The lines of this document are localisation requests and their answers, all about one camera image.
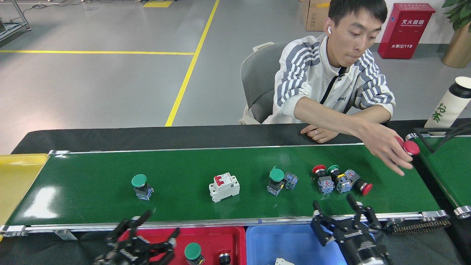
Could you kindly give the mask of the person's right hand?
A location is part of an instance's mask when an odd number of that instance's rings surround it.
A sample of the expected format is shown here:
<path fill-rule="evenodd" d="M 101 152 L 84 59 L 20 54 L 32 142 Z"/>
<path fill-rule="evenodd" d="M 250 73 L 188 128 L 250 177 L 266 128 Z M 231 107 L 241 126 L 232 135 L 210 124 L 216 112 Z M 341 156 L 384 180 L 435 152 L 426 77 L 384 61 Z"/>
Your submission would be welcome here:
<path fill-rule="evenodd" d="M 394 130 L 381 124 L 363 121 L 351 133 L 393 172 L 404 176 L 402 168 L 412 169 L 412 157 L 399 144 L 399 135 Z"/>

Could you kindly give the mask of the person's left hand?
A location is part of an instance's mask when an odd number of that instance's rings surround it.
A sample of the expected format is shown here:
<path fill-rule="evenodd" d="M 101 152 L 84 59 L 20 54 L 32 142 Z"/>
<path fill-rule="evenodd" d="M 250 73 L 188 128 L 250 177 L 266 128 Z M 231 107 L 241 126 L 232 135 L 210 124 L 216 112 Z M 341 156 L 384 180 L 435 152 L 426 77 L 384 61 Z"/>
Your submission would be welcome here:
<path fill-rule="evenodd" d="M 326 143 L 336 138 L 339 133 L 325 128 L 317 127 L 315 125 L 308 125 L 301 129 L 301 134 L 308 136 L 316 143 Z"/>

